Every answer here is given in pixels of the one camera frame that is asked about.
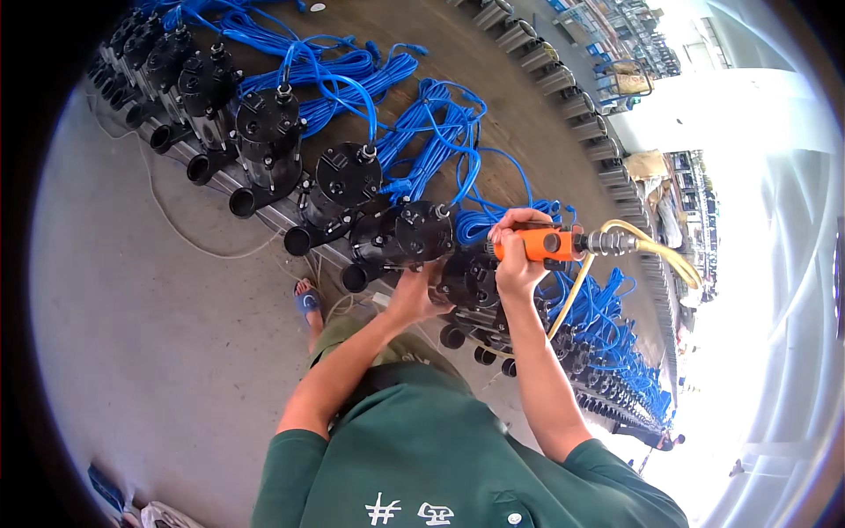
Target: green shorts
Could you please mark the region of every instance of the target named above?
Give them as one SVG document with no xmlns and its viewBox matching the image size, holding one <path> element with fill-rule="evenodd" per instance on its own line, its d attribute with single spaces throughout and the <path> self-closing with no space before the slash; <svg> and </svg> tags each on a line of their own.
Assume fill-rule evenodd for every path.
<svg viewBox="0 0 845 528">
<path fill-rule="evenodd" d="M 320 359 L 328 356 L 342 342 L 362 329 L 364 325 L 365 323 L 362 323 L 351 315 L 341 315 L 331 319 L 323 329 L 323 333 L 317 338 L 317 343 L 314 344 L 314 350 L 308 357 L 308 362 L 305 363 L 305 371 L 307 372 Z M 384 365 L 385 363 L 398 362 L 420 362 L 431 365 L 440 372 L 455 376 L 463 382 L 470 393 L 472 392 L 469 384 L 461 376 L 461 373 L 458 372 L 458 369 L 418 335 L 409 333 L 397 335 L 376 356 L 373 360 L 373 367 Z"/>
</svg>

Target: blue slipper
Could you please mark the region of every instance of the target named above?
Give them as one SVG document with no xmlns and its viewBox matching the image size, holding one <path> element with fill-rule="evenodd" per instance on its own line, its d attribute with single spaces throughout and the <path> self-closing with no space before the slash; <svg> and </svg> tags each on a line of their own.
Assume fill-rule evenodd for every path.
<svg viewBox="0 0 845 528">
<path fill-rule="evenodd" d="M 297 311 L 305 318 L 306 323 L 308 322 L 308 318 L 305 317 L 307 313 L 319 312 L 320 310 L 319 295 L 313 287 L 309 287 L 299 295 L 294 293 L 293 301 L 297 305 Z"/>
</svg>

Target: orange power tool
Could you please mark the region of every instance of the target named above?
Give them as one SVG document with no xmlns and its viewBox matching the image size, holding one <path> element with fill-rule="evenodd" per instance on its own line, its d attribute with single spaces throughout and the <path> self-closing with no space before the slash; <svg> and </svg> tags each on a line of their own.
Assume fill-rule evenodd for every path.
<svg viewBox="0 0 845 528">
<path fill-rule="evenodd" d="M 584 228 L 577 224 L 564 228 L 559 223 L 517 222 L 512 229 L 525 243 L 528 260 L 569 262 L 580 261 L 586 256 L 586 252 L 579 251 L 574 244 L 575 236 L 584 233 Z M 504 246 L 493 245 L 493 254 L 497 259 L 503 260 Z"/>
</svg>

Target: forearm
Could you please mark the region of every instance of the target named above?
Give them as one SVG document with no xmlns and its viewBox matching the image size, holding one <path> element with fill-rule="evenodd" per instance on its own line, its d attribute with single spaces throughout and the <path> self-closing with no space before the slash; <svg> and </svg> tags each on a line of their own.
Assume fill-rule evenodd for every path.
<svg viewBox="0 0 845 528">
<path fill-rule="evenodd" d="M 328 438 L 327 427 L 361 381 L 382 348 L 402 330 L 380 313 L 364 328 L 318 362 L 299 382 L 288 400 L 277 433 L 307 429 Z"/>
<path fill-rule="evenodd" d="M 562 462 L 575 446 L 592 436 L 531 299 L 503 298 L 502 305 L 528 425 L 543 453 Z"/>
</svg>

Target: brown table surface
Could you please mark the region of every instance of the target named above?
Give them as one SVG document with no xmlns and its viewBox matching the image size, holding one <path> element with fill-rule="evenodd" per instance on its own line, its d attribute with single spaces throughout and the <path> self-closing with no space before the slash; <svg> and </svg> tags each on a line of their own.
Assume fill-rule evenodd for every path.
<svg viewBox="0 0 845 528">
<path fill-rule="evenodd" d="M 598 182 L 597 167 L 584 156 L 566 120 L 558 113 L 562 100 L 542 95 L 532 76 L 520 68 L 518 52 L 506 54 L 497 47 L 493 42 L 497 30 L 483 32 L 472 23 L 472 10 L 477 8 L 471 3 L 455 8 L 442 0 L 402 3 L 340 0 L 327 3 L 324 11 L 304 14 L 296 10 L 294 2 L 257 5 L 284 21 L 301 38 L 317 34 L 355 35 L 360 47 L 366 41 L 375 41 L 384 57 L 396 42 L 427 47 L 428 55 L 417 57 L 417 71 L 392 88 L 377 107 L 381 122 L 394 122 L 416 100 L 419 79 L 431 77 L 463 84 L 488 105 L 482 120 L 480 145 L 499 148 L 514 156 L 532 183 L 535 199 L 559 199 L 563 205 L 572 204 L 578 211 L 578 222 L 588 231 L 616 217 L 613 201 Z M 253 19 L 272 30 L 283 31 L 257 14 Z M 202 46 L 215 39 L 206 28 L 191 26 L 191 29 Z M 228 39 L 224 42 L 234 56 L 236 67 L 247 76 L 266 73 L 280 63 L 278 57 L 264 55 L 244 44 Z M 300 101 L 315 96 L 312 90 L 295 90 L 295 93 Z M 455 96 L 453 100 L 463 101 Z M 303 142 L 305 166 L 313 167 L 323 150 L 331 145 L 364 141 L 366 133 L 366 122 L 360 117 L 348 113 L 335 117 L 320 133 Z M 400 157 L 416 154 L 415 150 L 425 140 L 424 134 L 420 135 Z M 519 206 L 527 201 L 519 172 L 500 155 L 482 155 L 477 187 L 485 199 L 497 204 Z M 455 161 L 451 160 L 431 180 L 425 198 L 448 201 L 454 197 L 455 190 Z M 566 221 L 568 213 L 563 214 Z M 623 315 L 636 320 L 638 348 L 646 362 L 654 366 L 663 357 L 663 339 L 639 257 L 599 257 L 591 274 L 603 285 L 613 267 L 621 268 L 638 282 L 636 291 L 623 300 Z"/>
</svg>

